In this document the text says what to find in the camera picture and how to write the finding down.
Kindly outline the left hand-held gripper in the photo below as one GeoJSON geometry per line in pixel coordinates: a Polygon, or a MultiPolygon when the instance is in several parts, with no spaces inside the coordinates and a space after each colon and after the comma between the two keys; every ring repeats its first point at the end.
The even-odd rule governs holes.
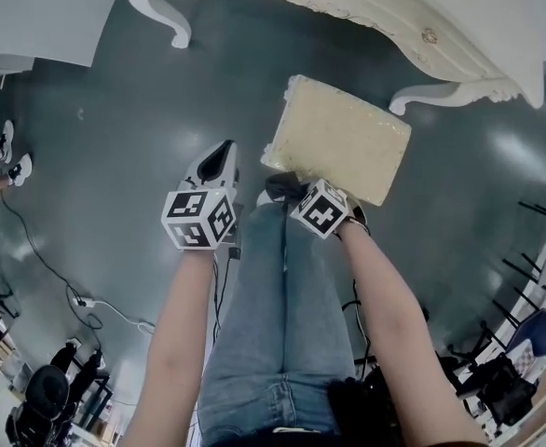
{"type": "Polygon", "coordinates": [[[215,251],[236,242],[238,158],[235,142],[218,142],[193,160],[178,188],[167,194],[161,223],[177,249],[215,251]]]}

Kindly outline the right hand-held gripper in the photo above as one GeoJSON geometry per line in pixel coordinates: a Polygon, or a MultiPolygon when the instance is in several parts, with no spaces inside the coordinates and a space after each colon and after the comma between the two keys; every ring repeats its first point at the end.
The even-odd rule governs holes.
{"type": "Polygon", "coordinates": [[[339,236],[337,229],[347,216],[354,216],[367,225],[360,201],[324,179],[310,183],[307,195],[290,213],[291,218],[321,239],[339,236]]]}

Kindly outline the dark blue cloth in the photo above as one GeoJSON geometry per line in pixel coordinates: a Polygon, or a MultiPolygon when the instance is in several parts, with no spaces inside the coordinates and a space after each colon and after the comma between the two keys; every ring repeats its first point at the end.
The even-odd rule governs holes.
{"type": "Polygon", "coordinates": [[[300,202],[308,191],[308,183],[303,183],[293,171],[277,173],[266,180],[266,194],[279,202],[300,202]]]}

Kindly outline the cream upholstered stool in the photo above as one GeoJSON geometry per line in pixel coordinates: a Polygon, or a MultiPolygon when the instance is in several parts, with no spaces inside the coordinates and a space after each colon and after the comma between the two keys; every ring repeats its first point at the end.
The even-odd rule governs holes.
{"type": "Polygon", "coordinates": [[[396,116],[343,90],[298,74],[261,162],[302,180],[324,179],[359,200],[382,206],[412,129],[396,116]]]}

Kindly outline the person's left forearm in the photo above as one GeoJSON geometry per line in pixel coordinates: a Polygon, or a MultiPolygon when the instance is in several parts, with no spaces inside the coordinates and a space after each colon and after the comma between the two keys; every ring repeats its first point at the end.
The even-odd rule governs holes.
{"type": "Polygon", "coordinates": [[[117,447],[185,447],[205,359],[212,251],[185,251],[148,349],[143,387],[117,447]]]}

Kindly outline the person's right forearm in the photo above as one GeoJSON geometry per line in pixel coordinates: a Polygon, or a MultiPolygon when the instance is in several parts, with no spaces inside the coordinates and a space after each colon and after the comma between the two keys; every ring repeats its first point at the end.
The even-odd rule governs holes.
{"type": "Polygon", "coordinates": [[[444,374],[422,309],[403,277],[360,225],[342,223],[339,236],[407,446],[485,445],[484,432],[444,374]]]}

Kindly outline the white ornate dressing table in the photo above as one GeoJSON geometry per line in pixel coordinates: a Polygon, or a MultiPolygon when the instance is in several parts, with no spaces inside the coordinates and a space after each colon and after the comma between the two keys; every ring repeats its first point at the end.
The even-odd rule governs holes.
{"type": "MultiPolygon", "coordinates": [[[[371,28],[389,38],[430,85],[399,90],[389,109],[403,115],[411,102],[460,107],[487,98],[522,97],[534,108],[544,102],[544,68],[539,28],[527,0],[284,0],[371,28]],[[424,28],[437,45],[421,39],[424,28]]],[[[172,45],[191,39],[187,19],[169,0],[129,0],[146,17],[174,32],[172,45]]]]}

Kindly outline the thin wrist band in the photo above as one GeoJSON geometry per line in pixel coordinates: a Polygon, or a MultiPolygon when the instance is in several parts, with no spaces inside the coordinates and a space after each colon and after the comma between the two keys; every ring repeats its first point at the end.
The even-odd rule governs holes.
{"type": "Polygon", "coordinates": [[[360,220],[358,220],[357,218],[355,218],[354,216],[347,216],[344,219],[344,221],[341,223],[342,226],[347,226],[348,224],[352,224],[352,225],[356,225],[360,227],[360,229],[363,230],[367,234],[367,236],[370,236],[370,230],[367,227],[367,225],[361,222],[360,220]]]}

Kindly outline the person's left white shoe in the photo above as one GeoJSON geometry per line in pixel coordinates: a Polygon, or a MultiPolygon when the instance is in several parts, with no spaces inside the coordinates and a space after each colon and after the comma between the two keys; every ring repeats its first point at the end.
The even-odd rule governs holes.
{"type": "Polygon", "coordinates": [[[256,200],[256,206],[261,207],[266,204],[283,203],[284,200],[285,196],[271,196],[267,190],[263,190],[256,200]]]}

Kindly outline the person's blue jeans legs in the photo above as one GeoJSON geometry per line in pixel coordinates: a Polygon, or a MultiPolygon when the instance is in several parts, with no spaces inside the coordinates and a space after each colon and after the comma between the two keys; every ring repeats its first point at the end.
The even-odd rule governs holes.
{"type": "Polygon", "coordinates": [[[355,373],[339,298],[350,281],[336,237],[279,203],[252,212],[199,392],[202,447],[338,443],[327,387],[355,373]]]}

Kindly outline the white cabinet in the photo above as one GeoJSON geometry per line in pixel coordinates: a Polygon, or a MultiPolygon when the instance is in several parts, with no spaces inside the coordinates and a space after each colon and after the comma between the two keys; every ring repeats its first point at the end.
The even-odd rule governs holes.
{"type": "Polygon", "coordinates": [[[0,0],[0,75],[37,59],[93,63],[115,0],[0,0]]]}

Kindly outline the blue chair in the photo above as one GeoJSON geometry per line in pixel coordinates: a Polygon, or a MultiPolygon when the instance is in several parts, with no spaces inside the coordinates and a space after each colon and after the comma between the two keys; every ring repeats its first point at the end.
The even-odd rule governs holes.
{"type": "Polygon", "coordinates": [[[540,309],[522,321],[510,342],[506,353],[512,352],[523,341],[528,340],[537,358],[546,356],[546,310],[540,309]]]}

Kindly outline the black office chair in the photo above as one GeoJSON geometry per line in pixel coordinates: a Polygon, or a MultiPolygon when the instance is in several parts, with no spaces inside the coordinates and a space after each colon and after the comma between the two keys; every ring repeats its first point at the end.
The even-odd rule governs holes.
{"type": "Polygon", "coordinates": [[[532,398],[538,390],[516,371],[504,353],[477,365],[465,382],[454,374],[449,380],[461,400],[477,397],[498,426],[512,427],[524,418],[533,408],[532,398]]]}

